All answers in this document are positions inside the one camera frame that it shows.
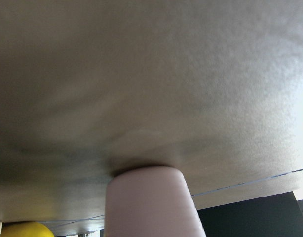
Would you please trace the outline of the yellow lemon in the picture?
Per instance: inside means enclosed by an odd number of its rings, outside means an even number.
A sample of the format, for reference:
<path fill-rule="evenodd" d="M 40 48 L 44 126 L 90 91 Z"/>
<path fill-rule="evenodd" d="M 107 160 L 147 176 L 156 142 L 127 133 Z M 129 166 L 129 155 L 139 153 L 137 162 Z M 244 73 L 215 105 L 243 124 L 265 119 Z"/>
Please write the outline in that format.
<path fill-rule="evenodd" d="M 18 222 L 3 225 L 1 237 L 55 237 L 54 233 L 39 222 Z"/>

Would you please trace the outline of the pink cup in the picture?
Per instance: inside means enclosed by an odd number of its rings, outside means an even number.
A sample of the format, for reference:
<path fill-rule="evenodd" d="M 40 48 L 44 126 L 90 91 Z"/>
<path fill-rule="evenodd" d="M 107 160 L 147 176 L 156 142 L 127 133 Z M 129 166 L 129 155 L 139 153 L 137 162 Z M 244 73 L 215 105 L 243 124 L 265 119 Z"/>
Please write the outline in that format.
<path fill-rule="evenodd" d="M 107 185 L 106 237 L 204 237 L 181 171 L 166 166 L 134 169 Z"/>

